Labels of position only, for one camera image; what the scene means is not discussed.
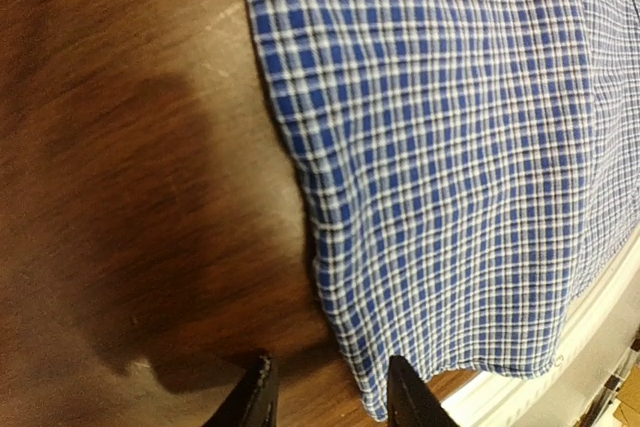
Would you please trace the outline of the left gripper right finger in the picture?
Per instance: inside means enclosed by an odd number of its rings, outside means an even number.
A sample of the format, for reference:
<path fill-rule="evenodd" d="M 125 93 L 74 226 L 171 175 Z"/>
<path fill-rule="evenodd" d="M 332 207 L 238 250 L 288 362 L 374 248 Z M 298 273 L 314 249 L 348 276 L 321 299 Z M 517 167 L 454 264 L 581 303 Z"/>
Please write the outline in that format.
<path fill-rule="evenodd" d="M 400 355 L 390 357 L 387 374 L 387 425 L 394 427 L 455 427 L 455 421 Z"/>

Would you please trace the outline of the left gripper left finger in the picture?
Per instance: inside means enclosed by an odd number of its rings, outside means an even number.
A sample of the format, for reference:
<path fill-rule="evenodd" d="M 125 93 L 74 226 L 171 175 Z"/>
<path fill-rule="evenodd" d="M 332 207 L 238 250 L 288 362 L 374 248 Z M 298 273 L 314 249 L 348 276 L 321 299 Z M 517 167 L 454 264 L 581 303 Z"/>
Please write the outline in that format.
<path fill-rule="evenodd" d="M 203 427 L 273 427 L 278 396 L 277 363 L 269 354 L 260 355 Z"/>

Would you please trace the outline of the blue checked long sleeve shirt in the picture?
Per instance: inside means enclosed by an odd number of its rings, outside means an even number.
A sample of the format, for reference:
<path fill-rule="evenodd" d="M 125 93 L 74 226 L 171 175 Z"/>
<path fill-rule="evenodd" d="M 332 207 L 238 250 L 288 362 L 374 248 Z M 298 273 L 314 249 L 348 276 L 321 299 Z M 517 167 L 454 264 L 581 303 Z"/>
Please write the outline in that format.
<path fill-rule="evenodd" d="M 639 222 L 639 0 L 246 0 L 367 413 L 532 378 Z"/>

